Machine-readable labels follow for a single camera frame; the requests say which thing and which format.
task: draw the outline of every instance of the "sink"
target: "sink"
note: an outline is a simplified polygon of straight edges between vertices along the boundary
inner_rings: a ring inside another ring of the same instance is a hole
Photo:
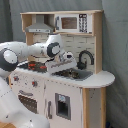
[[[92,74],[93,72],[91,71],[79,70],[79,69],[67,69],[64,71],[56,72],[53,75],[62,77],[62,78],[82,81],[82,80],[87,79]]]

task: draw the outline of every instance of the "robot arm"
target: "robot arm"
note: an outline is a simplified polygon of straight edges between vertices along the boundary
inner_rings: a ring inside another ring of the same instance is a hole
[[[50,35],[46,43],[36,43],[29,46],[29,55],[51,58],[45,63],[50,74],[73,68],[77,65],[73,54],[63,49],[60,35]]]
[[[0,122],[12,123],[17,128],[50,128],[44,116],[30,112],[20,103],[4,80],[30,55],[51,58],[46,62],[50,74],[76,66],[72,53],[63,49],[60,35],[50,35],[46,43],[32,46],[22,42],[0,44]]]

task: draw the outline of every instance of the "oven handle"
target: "oven handle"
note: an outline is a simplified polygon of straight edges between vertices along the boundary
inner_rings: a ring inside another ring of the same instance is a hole
[[[59,16],[58,17],[56,17],[56,21],[55,21],[55,28],[56,28],[56,30],[59,30],[59,27],[57,26],[57,21],[59,20]]]
[[[32,93],[27,93],[27,92],[24,92],[22,90],[20,90],[19,93],[21,93],[22,95],[25,95],[25,96],[33,96]]]
[[[50,108],[51,108],[51,101],[48,102],[48,117],[49,119],[52,119],[52,115],[50,114]]]

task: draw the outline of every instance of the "wall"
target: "wall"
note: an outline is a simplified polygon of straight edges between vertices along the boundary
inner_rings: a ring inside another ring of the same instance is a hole
[[[9,1],[0,0],[0,43],[12,41],[12,26]]]
[[[13,39],[25,41],[20,12],[103,9],[103,69],[116,76],[107,87],[107,120],[114,128],[128,126],[127,0],[10,0]]]

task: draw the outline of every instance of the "oven door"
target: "oven door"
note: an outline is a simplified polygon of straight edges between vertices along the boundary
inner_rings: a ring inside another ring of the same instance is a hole
[[[79,14],[55,14],[56,32],[79,32]]]
[[[36,114],[44,115],[45,101],[42,92],[25,88],[23,86],[15,86],[13,92],[28,110]]]

